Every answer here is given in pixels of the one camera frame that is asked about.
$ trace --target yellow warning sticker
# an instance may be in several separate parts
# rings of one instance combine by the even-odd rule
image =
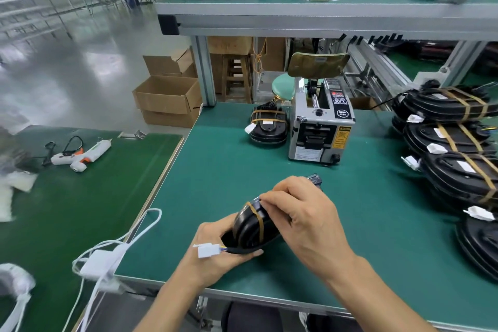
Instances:
[[[332,148],[343,149],[345,148],[345,143],[348,140],[349,132],[351,131],[351,126],[339,126],[336,137],[332,143]]]

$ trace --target hand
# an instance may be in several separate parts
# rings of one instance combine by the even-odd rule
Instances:
[[[337,209],[311,181],[292,176],[259,197],[290,249],[318,277],[333,280],[352,268],[357,256]]]
[[[193,245],[202,243],[223,245],[221,237],[225,232],[232,229],[236,215],[237,213],[231,214],[213,223],[202,223],[173,276],[181,276],[186,284],[193,284],[197,291],[201,291],[213,285],[223,274],[237,265],[261,255],[263,250],[259,249],[247,255],[222,252],[219,255],[203,259],[199,258],[197,248],[194,248]]]

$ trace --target right hand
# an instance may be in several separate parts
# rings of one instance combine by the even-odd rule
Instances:
[[[335,280],[354,267],[357,256],[335,205],[310,180],[292,176],[259,197],[290,249],[323,281]]]

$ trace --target green stool seat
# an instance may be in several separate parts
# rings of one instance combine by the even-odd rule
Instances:
[[[282,100],[292,100],[294,97],[294,78],[287,72],[275,78],[271,84],[271,90],[277,98]]]

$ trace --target left hand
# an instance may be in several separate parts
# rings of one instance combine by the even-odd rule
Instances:
[[[223,274],[233,269],[239,264],[251,260],[253,257],[263,254],[263,250],[247,255],[237,255],[222,252],[219,255],[200,259],[197,248],[194,244],[213,243],[221,244],[221,237],[225,232],[233,227],[233,222],[237,213],[226,216],[225,218],[212,223],[202,223],[194,236],[194,240],[187,249],[185,256],[178,264],[174,276],[180,276],[184,283],[193,284],[197,291],[201,291],[218,281]]]

